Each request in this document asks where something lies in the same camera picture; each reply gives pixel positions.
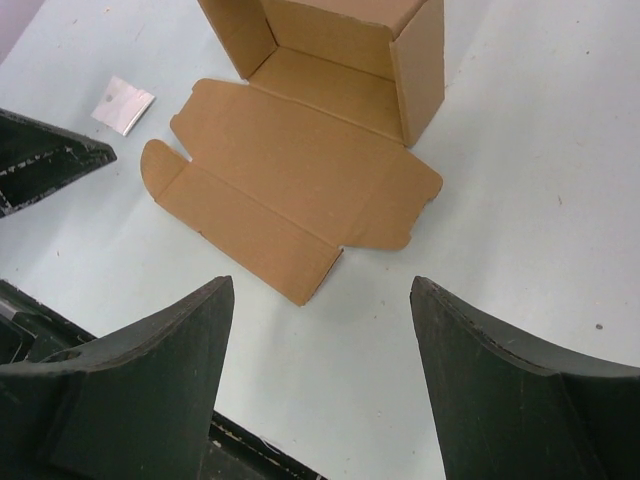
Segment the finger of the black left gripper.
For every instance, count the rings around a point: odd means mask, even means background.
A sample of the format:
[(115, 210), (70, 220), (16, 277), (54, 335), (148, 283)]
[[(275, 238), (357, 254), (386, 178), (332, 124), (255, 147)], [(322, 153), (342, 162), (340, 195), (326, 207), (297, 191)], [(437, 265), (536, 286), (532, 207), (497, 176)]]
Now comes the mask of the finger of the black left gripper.
[(1, 215), (31, 206), (116, 160), (106, 143), (3, 109)]

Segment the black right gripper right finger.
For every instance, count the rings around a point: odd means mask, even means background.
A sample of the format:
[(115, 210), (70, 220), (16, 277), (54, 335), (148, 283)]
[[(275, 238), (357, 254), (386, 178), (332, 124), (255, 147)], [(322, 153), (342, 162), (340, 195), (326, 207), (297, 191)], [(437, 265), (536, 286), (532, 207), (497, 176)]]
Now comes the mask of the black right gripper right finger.
[(450, 479), (635, 479), (639, 371), (532, 335), (416, 277), (411, 312)]

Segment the brown cardboard box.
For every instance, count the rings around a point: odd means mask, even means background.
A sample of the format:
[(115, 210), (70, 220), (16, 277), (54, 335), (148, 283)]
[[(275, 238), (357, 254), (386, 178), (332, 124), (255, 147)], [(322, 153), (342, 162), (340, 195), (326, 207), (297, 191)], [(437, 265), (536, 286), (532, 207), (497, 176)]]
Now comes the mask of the brown cardboard box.
[(204, 1), (239, 81), (201, 79), (153, 139), (143, 183), (289, 301), (346, 247), (407, 246), (442, 177), (411, 149), (445, 98), (445, 7), (429, 1)]

